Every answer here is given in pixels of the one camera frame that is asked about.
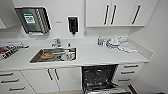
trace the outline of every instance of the stainless steel sink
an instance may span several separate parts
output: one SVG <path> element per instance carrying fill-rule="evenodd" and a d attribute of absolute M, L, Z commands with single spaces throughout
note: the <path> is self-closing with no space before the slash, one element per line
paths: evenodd
<path fill-rule="evenodd" d="M 74 58 L 71 60 L 76 59 L 76 48 L 54 48 L 54 49 L 41 49 L 31 60 L 30 63 L 38 63 L 38 62 L 52 62 L 52 61 L 65 61 L 61 59 L 61 56 L 65 54 L 65 50 L 69 50 L 69 52 L 74 54 Z M 45 52 L 49 51 L 50 53 L 53 53 L 53 58 L 49 59 L 43 59 L 41 58 L 41 55 Z"/>

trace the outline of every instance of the cabinet handle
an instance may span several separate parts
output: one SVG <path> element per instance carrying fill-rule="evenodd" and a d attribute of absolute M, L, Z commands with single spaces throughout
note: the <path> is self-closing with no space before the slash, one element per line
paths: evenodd
<path fill-rule="evenodd" d="M 118 79 L 118 82 L 121 82 L 121 81 L 129 81 L 130 79 L 123 79 L 123 80 L 120 80 Z"/>
<path fill-rule="evenodd" d="M 105 20 L 104 20 L 104 25 L 106 24 L 106 20 L 107 20 L 107 13 L 108 13 L 108 8 L 109 7 L 109 5 L 107 5 L 107 8 L 106 8 L 106 16 L 105 16 Z"/>
<path fill-rule="evenodd" d="M 9 73 L 9 74 L 0 74 L 0 76 L 11 76 L 13 75 L 13 73 Z"/>
<path fill-rule="evenodd" d="M 134 71 L 131 72 L 121 72 L 121 74 L 130 74 L 130 73 L 135 73 Z"/>
<path fill-rule="evenodd" d="M 117 5 L 114 5 L 114 11 L 113 11 L 113 17 L 112 17 L 112 20 L 111 20 L 111 24 L 113 24 L 113 22 L 114 22 L 116 8 L 117 8 Z"/>
<path fill-rule="evenodd" d="M 49 74 L 50 79 L 53 80 L 53 78 L 51 77 L 51 74 L 50 74 L 50 71 L 49 71 L 49 70 L 50 70 L 50 69 L 48 69 L 47 72 L 48 72 L 48 74 Z"/>
<path fill-rule="evenodd" d="M 17 79 L 17 80 L 10 80 L 10 81 L 2 81 L 1 83 L 11 83 L 11 82 L 18 82 L 19 81 L 19 79 Z"/>
<path fill-rule="evenodd" d="M 25 87 L 23 87 L 23 88 L 10 88 L 9 91 L 24 90 L 24 89 L 25 89 Z"/>
<path fill-rule="evenodd" d="M 57 76 L 57 79 L 59 80 L 58 74 L 57 74 L 57 70 L 55 69 L 55 74 Z"/>
<path fill-rule="evenodd" d="M 134 65 L 134 66 L 124 66 L 124 68 L 131 68 L 131 67 L 139 67 L 138 65 Z"/>
<path fill-rule="evenodd" d="M 135 20 L 136 20 L 136 18 L 137 18 L 137 15 L 138 15 L 138 13 L 139 13 L 140 8 L 141 8 L 141 5 L 138 5 L 138 9 L 137 9 L 137 12 L 136 12 L 136 14 L 135 14 L 134 20 L 132 21 L 132 24 L 135 23 Z"/>

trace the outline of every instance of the cabinet door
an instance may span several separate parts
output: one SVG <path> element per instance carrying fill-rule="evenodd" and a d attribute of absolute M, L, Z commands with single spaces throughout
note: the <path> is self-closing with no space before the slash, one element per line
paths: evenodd
<path fill-rule="evenodd" d="M 107 26 L 111 0 L 86 0 L 86 27 Z"/>
<path fill-rule="evenodd" d="M 58 92 L 52 69 L 21 71 L 36 93 Z"/>
<path fill-rule="evenodd" d="M 137 0 L 130 20 L 130 26 L 145 26 L 158 0 Z"/>
<path fill-rule="evenodd" d="M 136 0 L 113 0 L 108 26 L 128 26 Z"/>
<path fill-rule="evenodd" d="M 60 91 L 82 90 L 81 67 L 54 70 Z"/>

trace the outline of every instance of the faucet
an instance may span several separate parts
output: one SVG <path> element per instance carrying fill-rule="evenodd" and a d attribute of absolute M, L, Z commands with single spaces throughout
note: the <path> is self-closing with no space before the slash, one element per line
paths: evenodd
<path fill-rule="evenodd" d="M 55 43 L 52 44 L 52 47 L 61 47 L 61 41 L 60 39 L 54 39 Z"/>

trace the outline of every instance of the paper towel dispenser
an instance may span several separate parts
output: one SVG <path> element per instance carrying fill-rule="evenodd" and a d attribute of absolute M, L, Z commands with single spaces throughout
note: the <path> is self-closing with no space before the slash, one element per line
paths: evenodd
<path fill-rule="evenodd" d="M 51 30 L 47 11 L 44 7 L 22 7 L 15 8 L 15 11 L 27 34 L 29 32 L 47 33 Z"/>

